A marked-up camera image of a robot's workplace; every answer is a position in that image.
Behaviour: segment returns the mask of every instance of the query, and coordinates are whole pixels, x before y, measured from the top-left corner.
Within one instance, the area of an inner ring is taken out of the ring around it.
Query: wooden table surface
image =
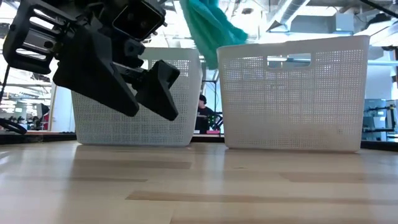
[[[398,223],[398,154],[0,146],[0,223]]]

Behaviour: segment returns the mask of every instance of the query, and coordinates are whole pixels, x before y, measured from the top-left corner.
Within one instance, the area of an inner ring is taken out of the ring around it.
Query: green fabric
[[[247,33],[233,26],[218,7],[218,0],[180,0],[184,18],[209,69],[218,68],[217,48],[244,44]]]

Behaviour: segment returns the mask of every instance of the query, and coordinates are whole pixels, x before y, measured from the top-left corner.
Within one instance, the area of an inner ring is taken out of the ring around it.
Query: person
[[[216,114],[212,109],[206,106],[206,103],[206,97],[201,94],[199,96],[197,122],[195,124],[195,130],[199,130],[200,134],[207,133],[210,129],[208,117]]]

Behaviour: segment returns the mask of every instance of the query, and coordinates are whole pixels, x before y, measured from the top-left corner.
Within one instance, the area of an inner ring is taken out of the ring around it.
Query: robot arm
[[[179,70],[162,60],[144,70],[140,68],[143,61],[138,58],[145,50],[141,41],[164,24],[165,10],[157,2],[144,0],[96,1],[99,0],[21,1],[4,41],[6,62],[14,68],[48,74],[50,62],[56,58],[56,85],[127,116],[135,116],[140,103],[174,120],[178,111],[169,89]],[[38,17],[53,28],[31,22],[31,17]],[[42,42],[31,43],[32,37]],[[19,49],[42,58],[20,54]],[[137,90],[135,96],[127,84]]]

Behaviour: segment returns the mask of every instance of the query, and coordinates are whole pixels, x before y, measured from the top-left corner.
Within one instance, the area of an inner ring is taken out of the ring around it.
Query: white plastic basket
[[[72,92],[78,142],[140,146],[186,146],[190,143],[202,76],[198,51],[147,48],[141,59],[147,60],[149,67],[162,59],[180,70],[180,76],[170,89],[178,109],[177,118],[166,120],[142,105],[131,118]]]
[[[357,151],[368,47],[368,36],[354,36],[218,49],[226,145]],[[307,53],[308,67],[267,61]]]

